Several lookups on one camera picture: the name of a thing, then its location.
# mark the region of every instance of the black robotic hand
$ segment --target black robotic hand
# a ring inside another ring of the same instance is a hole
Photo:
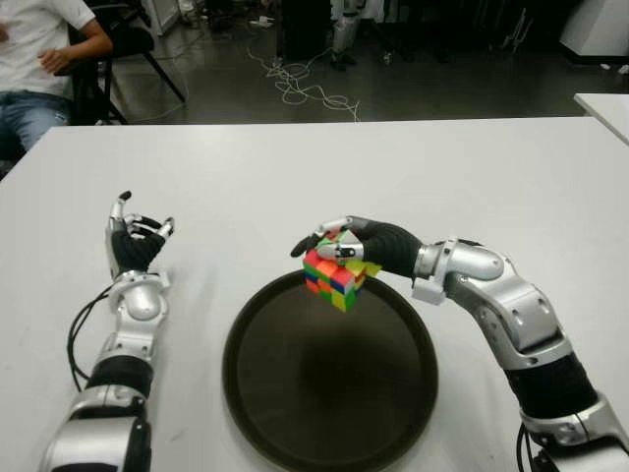
[[[359,241],[324,245],[317,249],[318,254],[330,260],[356,259],[375,263],[387,272],[414,277],[415,261],[422,242],[399,226],[358,216],[345,216],[321,224],[312,235],[295,246],[291,256],[297,258],[316,247],[327,234],[347,229]]]
[[[173,218],[167,218],[160,224],[139,214],[125,215],[123,208],[130,198],[131,192],[118,197],[107,224],[107,257],[114,279],[129,270],[146,272],[175,230]]]

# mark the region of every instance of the black round tray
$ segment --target black round tray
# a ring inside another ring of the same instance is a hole
[[[304,277],[298,270],[269,283],[234,322],[223,357],[232,417],[286,469],[381,469],[416,441],[434,406],[429,333],[376,279],[342,313],[309,291]]]

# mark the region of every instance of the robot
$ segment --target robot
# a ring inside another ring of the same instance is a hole
[[[45,452],[40,472],[150,467],[145,403],[168,283],[147,270],[172,235],[174,221],[160,225],[125,216],[130,196],[115,202],[106,231],[114,279],[109,302],[117,328]],[[329,232],[345,229],[360,243],[319,246],[321,257],[376,263],[411,278],[414,298],[435,305],[450,298],[475,318],[519,401],[520,435],[526,431],[541,447],[534,459],[539,472],[629,472],[629,438],[611,405],[590,383],[546,296],[520,277],[509,259],[455,237],[423,244],[399,226],[357,216],[321,224],[291,255],[299,257]]]
[[[109,306],[116,330],[105,341],[86,388],[70,406],[40,463],[40,472],[148,472],[150,424],[145,406],[150,394],[156,340],[168,304],[165,275],[148,266],[173,234],[174,220],[163,224],[138,214],[124,215],[125,192],[114,203],[106,228],[111,276]]]
[[[357,216],[321,224],[291,255],[346,229],[361,242],[322,245],[322,258],[376,263],[411,278],[413,298],[435,305],[449,298],[474,317],[519,401],[520,435],[542,447],[539,472],[629,471],[629,438],[611,405],[594,390],[546,296],[509,259],[455,237],[423,244],[399,226]]]
[[[334,40],[332,43],[332,68],[345,71],[345,66],[356,65],[356,60],[347,51],[354,45],[361,15],[366,0],[343,0],[343,15],[334,24]]]

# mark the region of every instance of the white t-shirt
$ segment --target white t-shirt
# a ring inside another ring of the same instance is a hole
[[[9,35],[0,42],[0,91],[70,97],[69,78],[48,74],[37,56],[68,46],[68,24],[80,30],[93,18],[83,0],[0,0],[0,22]]]

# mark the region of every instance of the colorful cube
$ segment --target colorful cube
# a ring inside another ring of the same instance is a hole
[[[328,235],[317,247],[334,242],[357,243],[359,240],[351,231]],[[306,285],[309,290],[334,305],[342,312],[347,312],[356,303],[367,275],[375,276],[381,269],[379,265],[362,261],[348,261],[346,264],[321,258],[316,249],[308,251],[304,258]]]

